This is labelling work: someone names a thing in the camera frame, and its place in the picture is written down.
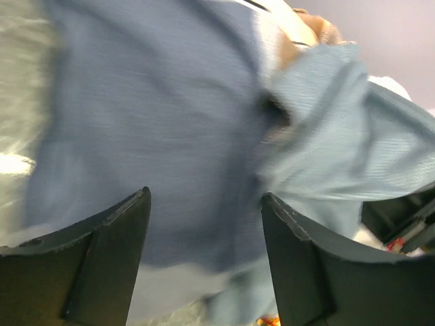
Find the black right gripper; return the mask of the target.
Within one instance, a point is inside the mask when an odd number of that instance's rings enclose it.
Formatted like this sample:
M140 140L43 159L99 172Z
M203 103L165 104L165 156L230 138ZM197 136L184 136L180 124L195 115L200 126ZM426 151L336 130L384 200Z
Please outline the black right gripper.
M362 223L394 253L434 250L434 184L403 197L365 202Z

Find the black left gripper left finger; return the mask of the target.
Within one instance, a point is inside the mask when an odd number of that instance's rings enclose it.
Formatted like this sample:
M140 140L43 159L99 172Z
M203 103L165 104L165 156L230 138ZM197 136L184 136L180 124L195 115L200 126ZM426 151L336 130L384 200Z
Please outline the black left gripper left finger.
M150 218L143 188L57 232L1 248L2 325L125 325Z

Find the yellow cartoon car pillow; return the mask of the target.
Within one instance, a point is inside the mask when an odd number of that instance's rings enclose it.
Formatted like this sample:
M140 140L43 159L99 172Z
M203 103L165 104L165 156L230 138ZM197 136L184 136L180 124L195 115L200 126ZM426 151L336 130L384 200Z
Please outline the yellow cartoon car pillow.
M257 326L281 326L278 315L265 315L256 320Z

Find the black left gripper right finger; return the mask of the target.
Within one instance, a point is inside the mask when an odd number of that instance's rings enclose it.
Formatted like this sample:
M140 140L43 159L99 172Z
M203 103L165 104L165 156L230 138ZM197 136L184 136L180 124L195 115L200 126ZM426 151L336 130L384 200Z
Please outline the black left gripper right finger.
M262 222L282 325L433 325L434 255L409 257L341 236L278 197Z

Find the blue patterned pillowcase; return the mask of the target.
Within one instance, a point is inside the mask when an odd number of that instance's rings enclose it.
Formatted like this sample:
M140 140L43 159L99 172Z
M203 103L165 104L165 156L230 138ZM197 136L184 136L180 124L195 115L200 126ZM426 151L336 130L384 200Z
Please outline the blue patterned pillowcase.
M152 212L128 318L202 301L208 325L276 312L260 200L352 238L362 204L434 181L434 118L372 82L354 43L299 48L232 1L45 1L60 37L31 237L140 187Z

